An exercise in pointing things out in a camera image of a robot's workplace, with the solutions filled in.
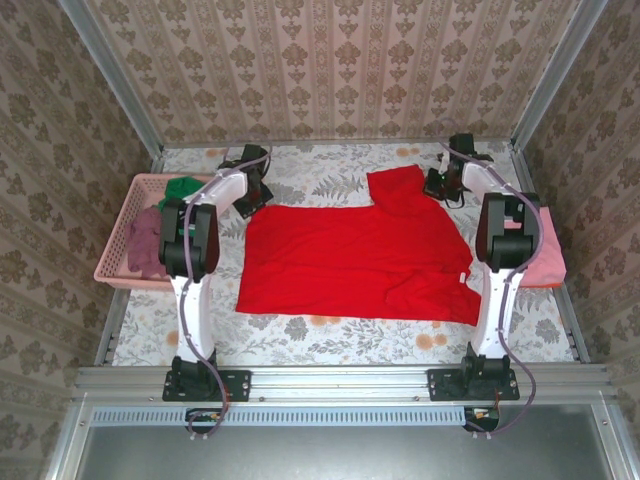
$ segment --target pink cloth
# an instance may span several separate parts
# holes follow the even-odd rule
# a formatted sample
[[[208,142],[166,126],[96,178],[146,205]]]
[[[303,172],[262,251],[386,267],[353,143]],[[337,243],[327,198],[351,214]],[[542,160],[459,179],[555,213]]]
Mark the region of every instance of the pink cloth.
[[[161,228],[162,213],[156,207],[142,210],[136,219],[125,227],[129,270],[142,272],[143,278],[167,274],[158,258]]]
[[[544,228],[544,244],[538,258],[527,268],[520,282],[521,287],[547,288],[559,287],[567,274],[567,268],[562,258],[562,249],[553,228],[548,207],[540,208],[542,226]],[[507,226],[514,226],[513,222],[507,222]]]

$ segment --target patterned wallpaper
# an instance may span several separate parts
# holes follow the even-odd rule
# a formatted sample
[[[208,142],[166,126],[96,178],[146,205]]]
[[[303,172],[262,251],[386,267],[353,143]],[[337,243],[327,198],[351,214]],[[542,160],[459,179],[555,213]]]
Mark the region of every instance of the patterned wallpaper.
[[[149,157],[55,2],[0,2],[0,478],[37,478],[111,290],[93,281]]]
[[[609,2],[525,154],[587,346],[640,439],[640,2]]]
[[[88,0],[164,142],[508,137],[577,0]]]

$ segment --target red garment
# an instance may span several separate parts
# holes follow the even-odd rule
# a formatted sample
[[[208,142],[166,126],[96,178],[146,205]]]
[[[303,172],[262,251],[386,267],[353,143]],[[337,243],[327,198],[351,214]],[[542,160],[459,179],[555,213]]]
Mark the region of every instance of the red garment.
[[[469,247],[416,165],[367,174],[374,205],[256,213],[236,310],[475,325]]]

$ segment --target plastic basket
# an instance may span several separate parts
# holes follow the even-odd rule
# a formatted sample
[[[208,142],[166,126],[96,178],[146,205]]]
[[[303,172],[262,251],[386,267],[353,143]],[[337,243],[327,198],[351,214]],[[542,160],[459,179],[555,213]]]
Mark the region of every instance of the plastic basket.
[[[108,283],[114,288],[172,291],[169,276],[154,275],[151,278],[142,278],[141,272],[129,270],[124,231],[142,210],[156,205],[164,198],[167,182],[177,177],[184,177],[184,174],[141,173],[136,175],[93,274],[96,281]],[[194,178],[207,182],[212,177],[194,175]]]

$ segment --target purple cloth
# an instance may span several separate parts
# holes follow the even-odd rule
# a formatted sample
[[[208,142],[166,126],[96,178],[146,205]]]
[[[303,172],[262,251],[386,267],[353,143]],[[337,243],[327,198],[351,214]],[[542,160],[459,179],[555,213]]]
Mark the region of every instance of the purple cloth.
[[[155,274],[167,274],[158,258],[161,228],[162,213],[156,207],[142,210],[136,219],[125,227],[129,270],[142,272],[144,278]]]

